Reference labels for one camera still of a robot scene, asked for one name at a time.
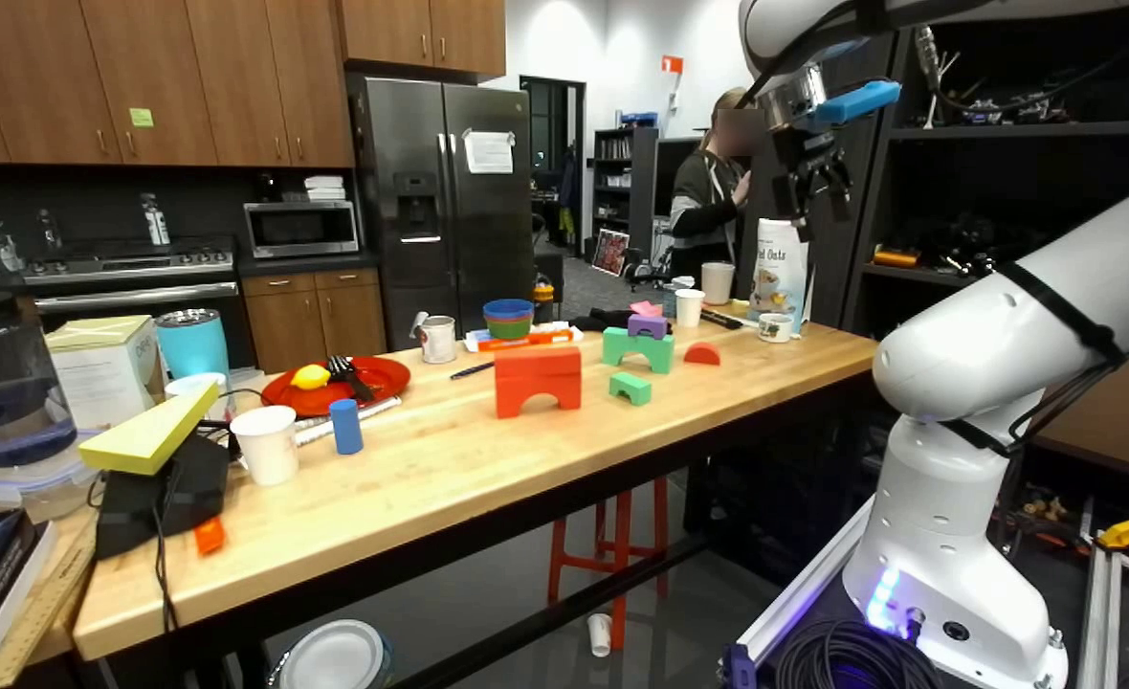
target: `drawer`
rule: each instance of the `drawer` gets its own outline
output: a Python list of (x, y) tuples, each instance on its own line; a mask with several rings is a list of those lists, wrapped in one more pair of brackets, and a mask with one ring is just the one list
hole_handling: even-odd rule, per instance
[(375, 269), (346, 269), (346, 271), (316, 271), (314, 275), (320, 290), (346, 290), (346, 289), (375, 289)]
[(309, 275), (244, 275), (244, 297), (297, 297), (314, 290)]

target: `person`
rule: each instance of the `person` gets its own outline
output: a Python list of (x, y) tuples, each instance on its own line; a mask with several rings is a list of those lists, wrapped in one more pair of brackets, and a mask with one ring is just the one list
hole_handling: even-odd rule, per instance
[(740, 215), (750, 205), (750, 172), (740, 164), (753, 142), (753, 104), (748, 90), (728, 90), (713, 107), (704, 142), (677, 164), (668, 221), (668, 275), (702, 275), (704, 262), (732, 262)]

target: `wooden table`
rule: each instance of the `wooden table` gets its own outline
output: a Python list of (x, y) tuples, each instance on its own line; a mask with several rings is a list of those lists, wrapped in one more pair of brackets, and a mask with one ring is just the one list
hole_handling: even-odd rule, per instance
[[(723, 366), (680, 366), (698, 340), (716, 346)], [(425, 368), (417, 354), (397, 354), (413, 385), (397, 411), (362, 426), (360, 456), (342, 459), (316, 441), (297, 452), (301, 470), (288, 487), (259, 492), (233, 477), (221, 514), (227, 551), (204, 561), (193, 538), (166, 545), (175, 617), (193, 630), (325, 582), (333, 571), (864, 374), (871, 354), (871, 340), (828, 326), (786, 346), (702, 326), (677, 337), (668, 374), (647, 373), (638, 358), (628, 360), (653, 387), (647, 405), (628, 405), (607, 395), (617, 368), (601, 366), (601, 337), (587, 332), (580, 411), (533, 400), (505, 420), (495, 417), (495, 373), (448, 380), (486, 358)], [(161, 625), (153, 545), (145, 545), (93, 571), (73, 645), (93, 662), (156, 641)]]

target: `oven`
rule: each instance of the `oven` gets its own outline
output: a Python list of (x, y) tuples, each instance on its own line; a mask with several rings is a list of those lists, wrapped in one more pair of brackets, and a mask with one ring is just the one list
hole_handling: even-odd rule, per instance
[(48, 332), (73, 318), (218, 311), (233, 368), (258, 368), (233, 255), (221, 246), (93, 248), (27, 266), (27, 299)]

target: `blue cup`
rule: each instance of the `blue cup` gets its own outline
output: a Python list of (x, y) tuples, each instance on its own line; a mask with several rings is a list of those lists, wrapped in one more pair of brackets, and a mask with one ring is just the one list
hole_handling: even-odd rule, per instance
[(166, 354), (174, 380), (228, 373), (227, 329), (218, 311), (168, 311), (153, 318), (153, 326), (156, 350)]

